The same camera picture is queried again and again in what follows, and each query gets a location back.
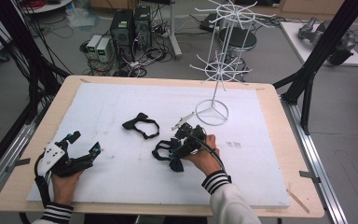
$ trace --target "white sleeve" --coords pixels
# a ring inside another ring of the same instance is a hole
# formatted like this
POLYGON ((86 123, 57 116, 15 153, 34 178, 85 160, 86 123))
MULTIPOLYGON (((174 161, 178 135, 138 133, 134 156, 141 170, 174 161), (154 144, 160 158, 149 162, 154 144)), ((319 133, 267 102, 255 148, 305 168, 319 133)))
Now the white sleeve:
POLYGON ((261 224, 238 187, 229 183, 225 172, 208 175, 202 186, 212 194, 211 207, 217 224, 261 224))
POLYGON ((49 203, 43 216, 33 224, 69 223, 74 207, 59 203, 49 203))

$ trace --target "robotic hand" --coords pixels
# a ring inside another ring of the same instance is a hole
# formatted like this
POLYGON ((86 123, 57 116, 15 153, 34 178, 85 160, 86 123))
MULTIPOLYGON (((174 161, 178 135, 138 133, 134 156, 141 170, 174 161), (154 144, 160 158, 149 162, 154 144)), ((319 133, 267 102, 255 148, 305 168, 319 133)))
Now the robotic hand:
POLYGON ((182 126, 180 126, 175 134, 175 137, 178 140, 185 139, 185 141, 179 148, 170 154, 170 157, 175 159, 182 159, 185 156, 190 155, 190 153, 194 150, 201 148, 201 142, 205 141, 206 134, 199 125, 193 129, 190 124, 185 122, 182 124, 182 126))
POLYGON ((44 153, 39 156, 35 165, 35 183, 39 189, 43 205, 50 202, 48 194, 49 173, 59 177, 73 175, 82 170, 90 168, 94 160, 101 153, 101 146, 97 142, 90 150, 89 154, 77 159, 69 158, 68 146, 73 144, 80 137, 80 132, 67 134, 60 142, 49 143, 44 153))

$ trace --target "wooden table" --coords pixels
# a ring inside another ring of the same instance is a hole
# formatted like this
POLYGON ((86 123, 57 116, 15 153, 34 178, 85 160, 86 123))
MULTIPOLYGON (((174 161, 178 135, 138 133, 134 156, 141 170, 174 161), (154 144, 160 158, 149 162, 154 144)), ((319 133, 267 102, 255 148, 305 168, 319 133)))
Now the wooden table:
MULTIPOLYGON (((47 142, 51 141, 72 100, 82 83, 114 83, 155 86, 212 87, 215 82, 197 80, 173 80, 125 77, 68 77, 63 83, 46 116, 37 128, 22 159, 31 158, 31 163, 18 166, 0 193, 0 211, 33 212, 43 211, 42 203, 27 202, 26 197, 34 183, 34 162, 47 142)), ((260 209, 260 217, 322 217, 324 210, 316 189, 309 178, 301 177, 299 171, 308 171, 302 158, 289 121, 282 109, 278 94, 269 84, 225 83, 228 89, 255 90, 268 126, 268 133, 282 170, 287 193, 291 200, 288 208, 260 209)), ((123 203, 74 203, 78 213, 211 216, 205 205, 158 205, 123 203)))

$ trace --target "white wire frame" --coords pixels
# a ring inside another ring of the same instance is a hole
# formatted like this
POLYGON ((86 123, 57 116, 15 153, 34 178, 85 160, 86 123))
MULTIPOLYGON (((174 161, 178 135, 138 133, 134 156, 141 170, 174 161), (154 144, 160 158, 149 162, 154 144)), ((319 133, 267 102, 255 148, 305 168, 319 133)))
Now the white wire frame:
POLYGON ((199 60, 201 60, 203 63, 205 63, 205 67, 199 68, 199 67, 193 66, 192 64, 190 65, 190 67, 200 70, 200 71, 204 71, 205 75, 208 77, 205 81, 210 81, 210 80, 216 81, 216 86, 215 86, 215 89, 213 92, 212 100, 204 100, 204 101, 200 102, 196 106, 196 115, 202 122, 209 124, 209 125, 217 126, 217 125, 221 125, 221 124, 225 123, 228 120, 228 107, 223 102, 215 100, 218 83, 222 82, 223 89, 226 90, 224 87, 224 82, 225 81, 240 82, 239 80, 237 80, 235 78, 235 76, 243 73, 243 71, 237 71, 243 51, 241 51, 240 55, 235 57, 232 61, 230 61, 229 63, 225 63, 225 58, 226 58, 227 52, 228 52, 228 44, 229 44, 229 40, 231 39, 232 30, 233 30, 234 26, 239 25, 242 30, 245 30, 247 28, 247 33, 246 33, 246 36, 243 40, 242 47, 241 47, 242 49, 244 49, 246 39, 248 38, 252 24, 258 23, 262 26, 270 27, 270 26, 267 26, 266 24, 258 21, 256 19, 256 16, 271 18, 275 15, 264 15, 264 14, 254 13, 250 8, 255 6, 257 2, 255 2, 253 5, 250 5, 248 7, 234 5, 231 0, 229 0, 228 3, 226 3, 226 4, 220 4, 213 0, 209 0, 209 2, 216 4, 217 8, 215 8, 215 9, 198 9, 198 8, 196 8, 196 10, 199 12, 217 13, 216 19, 213 21, 210 21, 210 23, 214 23, 214 27, 217 26, 217 23, 219 21, 226 21, 227 22, 227 31, 225 34, 225 38, 224 38, 220 53, 217 53, 217 51, 216 51, 214 53, 213 60, 211 60, 212 51, 213 51, 213 39, 214 39, 214 36, 216 33, 216 30, 213 29, 213 36, 212 36, 212 40, 211 40, 211 46, 209 49, 207 61, 203 60, 199 55, 197 55, 199 60), (211 103, 209 108, 202 109, 200 112, 198 112, 200 105, 202 105, 204 103, 209 103, 209 102, 211 103), (215 102, 217 102, 219 105, 222 105, 224 110, 226 110, 226 112, 217 110, 215 108, 215 102), (212 122, 208 122, 205 119, 203 119, 201 114, 204 112, 207 112, 207 111, 214 111, 215 114, 218 116, 218 118, 220 118, 220 121, 212 123, 212 122))

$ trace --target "aluminum rail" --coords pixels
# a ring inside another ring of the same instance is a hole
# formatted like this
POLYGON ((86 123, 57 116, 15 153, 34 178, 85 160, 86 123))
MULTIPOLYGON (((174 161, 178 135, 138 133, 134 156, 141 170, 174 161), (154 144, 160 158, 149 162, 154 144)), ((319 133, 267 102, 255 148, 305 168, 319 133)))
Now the aluminum rail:
POLYGON ((16 138, 13 140, 10 147, 7 149, 7 152, 0 160, 0 186, 7 174, 11 173, 11 170, 14 168, 16 160, 19 158, 25 147, 28 145, 29 141, 34 135, 35 130, 36 125, 34 121, 29 125, 23 125, 16 138))
POLYGON ((301 111, 297 105, 289 105, 283 101, 282 104, 287 106, 293 119, 293 123, 298 131, 298 137, 301 139, 302 149, 307 156, 308 163, 314 174, 314 177, 320 179, 320 183, 316 183, 319 187, 320 192, 324 197, 325 205, 327 206, 330 217, 333 219, 335 224, 348 224, 345 214, 342 211, 341 205, 339 204, 336 193, 330 183, 327 173, 322 164, 321 158, 319 157, 318 151, 313 144, 310 135, 307 135, 301 126, 301 111))

